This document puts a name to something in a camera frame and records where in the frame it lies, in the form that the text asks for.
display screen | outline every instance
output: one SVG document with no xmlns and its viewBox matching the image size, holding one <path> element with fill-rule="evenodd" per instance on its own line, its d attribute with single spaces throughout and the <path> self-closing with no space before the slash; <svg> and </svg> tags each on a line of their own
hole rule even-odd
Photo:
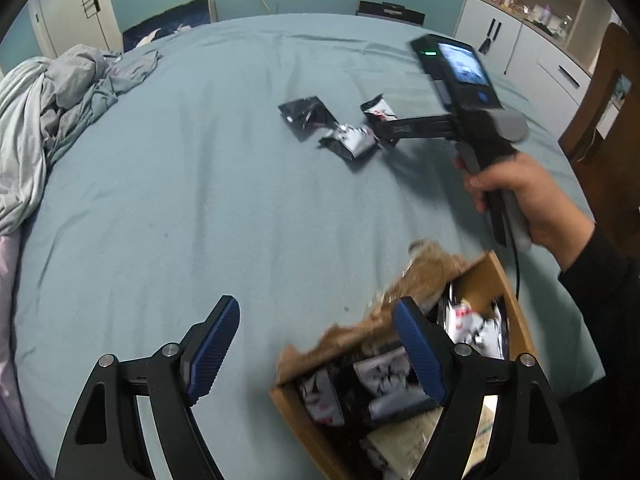
<svg viewBox="0 0 640 480">
<path fill-rule="evenodd" d="M 447 59 L 456 78 L 461 83 L 489 86 L 476 54 L 467 48 L 449 43 L 439 43 L 442 55 Z"/>
</svg>

textured blue grip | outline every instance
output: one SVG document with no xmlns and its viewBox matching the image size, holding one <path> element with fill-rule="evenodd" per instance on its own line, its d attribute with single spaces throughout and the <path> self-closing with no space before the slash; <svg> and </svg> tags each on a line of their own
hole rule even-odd
<svg viewBox="0 0 640 480">
<path fill-rule="evenodd" d="M 444 383 L 442 364 L 403 300 L 398 302 L 393 320 L 422 389 L 440 405 L 444 404 L 449 392 Z"/>
<path fill-rule="evenodd" d="M 193 404 L 209 393 L 239 325 L 240 305 L 232 298 L 225 305 L 224 311 L 204 338 L 191 362 L 186 393 Z"/>
</svg>

hand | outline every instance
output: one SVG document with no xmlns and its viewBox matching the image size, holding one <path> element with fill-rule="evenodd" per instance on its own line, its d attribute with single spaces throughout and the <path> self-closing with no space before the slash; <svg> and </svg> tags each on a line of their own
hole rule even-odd
<svg viewBox="0 0 640 480">
<path fill-rule="evenodd" d="M 486 211 L 484 194 L 510 189 L 529 221 L 533 243 L 546 247 L 562 271 L 567 270 L 593 234 L 594 223 L 571 202 L 542 166 L 531 156 L 518 153 L 514 160 L 499 162 L 471 176 L 460 158 L 465 189 L 471 193 L 476 210 Z"/>
</svg>

silver bolt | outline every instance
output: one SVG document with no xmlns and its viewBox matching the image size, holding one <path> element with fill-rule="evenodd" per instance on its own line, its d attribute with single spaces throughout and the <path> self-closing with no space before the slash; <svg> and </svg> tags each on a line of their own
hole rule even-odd
<svg viewBox="0 0 640 480">
<path fill-rule="evenodd" d="M 113 364 L 113 356 L 111 354 L 105 354 L 100 359 L 98 359 L 98 364 L 102 368 L 106 368 L 107 366 L 111 366 Z"/>
<path fill-rule="evenodd" d="M 456 354 L 461 357 L 471 355 L 471 346 L 465 345 L 464 343 L 458 343 L 453 349 L 456 351 Z"/>
<path fill-rule="evenodd" d="M 165 357 L 171 357 L 178 353 L 180 347 L 176 343 L 169 343 L 162 347 L 162 355 Z"/>
<path fill-rule="evenodd" d="M 522 354 L 520 356 L 520 362 L 525 366 L 533 366 L 536 364 L 536 358 L 531 354 Z"/>
</svg>

bed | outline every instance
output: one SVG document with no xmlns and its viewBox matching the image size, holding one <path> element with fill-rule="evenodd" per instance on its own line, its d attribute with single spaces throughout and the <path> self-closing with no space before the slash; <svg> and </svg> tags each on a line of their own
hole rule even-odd
<svg viewBox="0 0 640 480">
<path fill-rule="evenodd" d="M 151 355 L 235 296 L 241 326 L 194 415 L 229 479 L 320 479 L 268 397 L 286 344 L 309 348 L 332 322 L 362 318 L 416 238 L 468 258 L 493 249 L 453 168 L 452 146 L 403 140 L 348 164 L 299 135 L 277 105 L 318 95 L 344 123 L 384 92 L 399 117 L 440 111 L 406 44 L 423 28 L 290 14 L 204 25 L 126 53 L 159 50 L 148 81 L 89 126 L 54 167 L 25 228 L 15 292 L 15 363 L 28 421 L 54 468 L 100 355 Z M 535 156 L 588 212 L 572 170 L 528 101 L 494 75 L 530 126 Z M 513 277 L 510 252 L 498 250 Z M 520 301 L 559 397 L 602 375 L 558 266 L 523 254 Z M 162 458 L 148 399 L 147 447 Z"/>
</svg>

